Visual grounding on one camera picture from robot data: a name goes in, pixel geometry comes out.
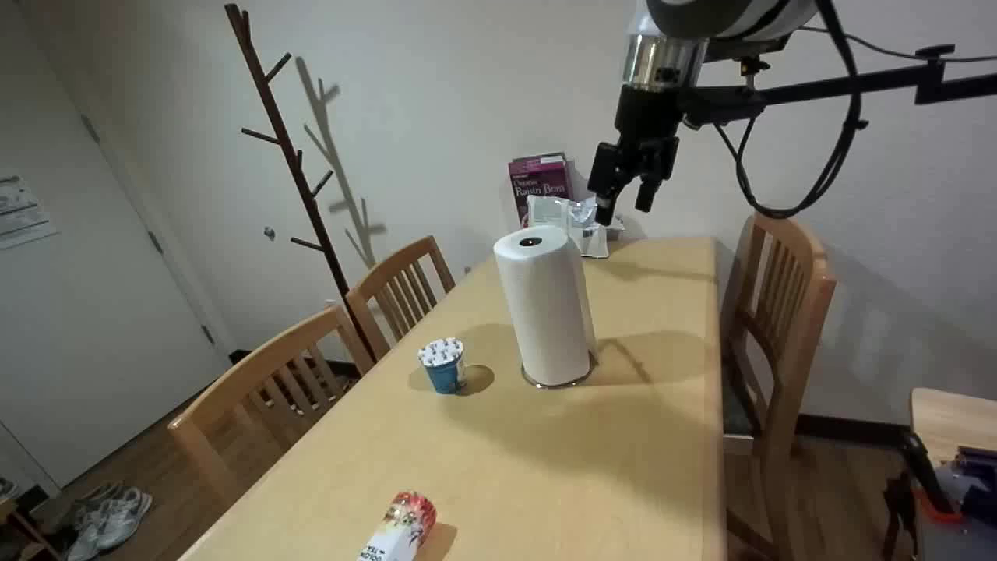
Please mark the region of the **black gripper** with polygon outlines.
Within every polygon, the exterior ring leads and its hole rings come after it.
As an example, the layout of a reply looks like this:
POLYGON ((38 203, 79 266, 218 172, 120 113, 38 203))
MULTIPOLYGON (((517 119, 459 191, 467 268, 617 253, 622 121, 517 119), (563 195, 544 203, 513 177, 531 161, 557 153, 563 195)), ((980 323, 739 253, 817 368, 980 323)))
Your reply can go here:
POLYGON ((634 207, 651 213, 659 185, 674 173, 680 150, 675 91, 634 91, 622 88, 617 101, 617 141, 602 143, 592 161, 595 220, 610 225, 619 191, 643 177, 634 207))

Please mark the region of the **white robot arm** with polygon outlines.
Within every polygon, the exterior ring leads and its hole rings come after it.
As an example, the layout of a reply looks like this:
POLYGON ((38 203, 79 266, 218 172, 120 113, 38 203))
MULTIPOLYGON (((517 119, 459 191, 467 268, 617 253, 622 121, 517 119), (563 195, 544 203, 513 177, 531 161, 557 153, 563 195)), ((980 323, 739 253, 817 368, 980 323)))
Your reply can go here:
POLYGON ((680 128, 727 123, 764 108, 750 84, 701 88, 703 63, 735 58, 746 74, 817 15, 817 0, 634 0, 617 141, 602 143, 590 172, 595 220, 607 225, 627 185, 643 180, 634 206, 651 207, 674 173, 680 128))

